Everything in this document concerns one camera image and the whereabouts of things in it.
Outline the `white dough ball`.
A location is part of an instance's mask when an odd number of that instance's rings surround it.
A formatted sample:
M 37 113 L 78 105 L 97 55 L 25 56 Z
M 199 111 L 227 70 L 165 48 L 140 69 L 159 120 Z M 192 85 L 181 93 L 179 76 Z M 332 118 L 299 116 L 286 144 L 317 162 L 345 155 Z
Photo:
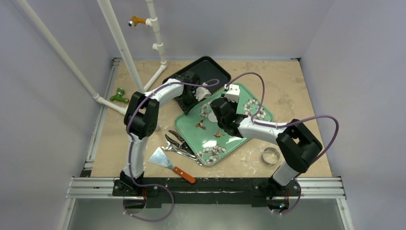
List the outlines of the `white dough ball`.
M 218 121 L 217 121 L 217 118 L 216 118 L 216 116 L 215 116 L 215 114 L 214 114 L 213 112 L 211 112 L 211 113 L 208 115 L 208 119 L 209 119 L 210 122 L 213 122 L 213 123 L 217 123 L 217 122 L 218 122 Z

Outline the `green floral tray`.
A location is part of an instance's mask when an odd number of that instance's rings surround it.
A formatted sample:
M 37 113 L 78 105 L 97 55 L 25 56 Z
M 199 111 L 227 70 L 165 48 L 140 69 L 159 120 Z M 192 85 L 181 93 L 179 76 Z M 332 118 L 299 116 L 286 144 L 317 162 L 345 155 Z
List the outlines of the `green floral tray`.
M 239 86 L 239 102 L 237 113 L 251 117 L 259 108 L 260 99 L 257 99 L 243 84 Z M 239 138 L 228 135 L 217 122 L 209 119 L 212 113 L 210 103 L 220 98 L 226 91 L 216 92 L 192 108 L 187 115 L 181 114 L 175 119 L 174 126 L 190 149 L 197 155 L 203 165 L 212 166 L 236 150 L 249 138 Z M 263 105 L 255 117 L 261 121 L 273 121 L 273 114 Z

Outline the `black plastic tray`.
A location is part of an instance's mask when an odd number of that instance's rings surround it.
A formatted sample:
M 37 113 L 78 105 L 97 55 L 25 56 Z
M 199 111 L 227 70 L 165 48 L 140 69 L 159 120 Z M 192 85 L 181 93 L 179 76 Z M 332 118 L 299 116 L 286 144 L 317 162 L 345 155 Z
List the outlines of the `black plastic tray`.
M 231 75 L 211 57 L 203 56 L 165 78 L 162 83 L 166 83 L 169 79 L 186 80 L 187 83 L 198 85 L 202 85 L 204 82 L 207 83 L 211 79 L 217 79 L 219 80 L 219 83 L 216 86 L 208 88 L 208 90 L 213 94 L 231 80 Z M 189 111 L 195 107 L 183 106 L 180 102 L 180 96 L 175 97 L 174 100 L 180 106 L 185 115 L 187 115 Z

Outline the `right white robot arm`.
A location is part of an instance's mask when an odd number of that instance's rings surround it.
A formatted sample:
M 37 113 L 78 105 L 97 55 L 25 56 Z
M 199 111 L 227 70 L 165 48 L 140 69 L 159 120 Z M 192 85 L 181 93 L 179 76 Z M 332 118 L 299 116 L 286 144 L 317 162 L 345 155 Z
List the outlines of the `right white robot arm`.
M 285 162 L 273 173 L 269 189 L 275 195 L 287 190 L 288 183 L 305 173 L 322 150 L 322 144 L 302 123 L 273 123 L 251 120 L 237 113 L 237 103 L 218 98 L 210 107 L 218 126 L 228 135 L 239 138 L 254 138 L 278 145 Z

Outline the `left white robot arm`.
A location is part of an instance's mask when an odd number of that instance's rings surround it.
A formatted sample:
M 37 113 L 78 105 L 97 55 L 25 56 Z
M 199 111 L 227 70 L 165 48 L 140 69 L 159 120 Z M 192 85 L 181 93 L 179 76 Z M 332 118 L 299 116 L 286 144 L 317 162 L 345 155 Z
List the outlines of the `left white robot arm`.
M 120 173 L 124 190 L 131 196 L 137 196 L 143 189 L 144 153 L 149 137 L 158 126 L 160 108 L 170 100 L 175 100 L 183 113 L 187 115 L 206 94 L 209 84 L 191 71 L 174 78 L 168 78 L 161 86 L 146 93 L 133 93 L 124 124 L 128 134 L 129 146 L 127 162 Z

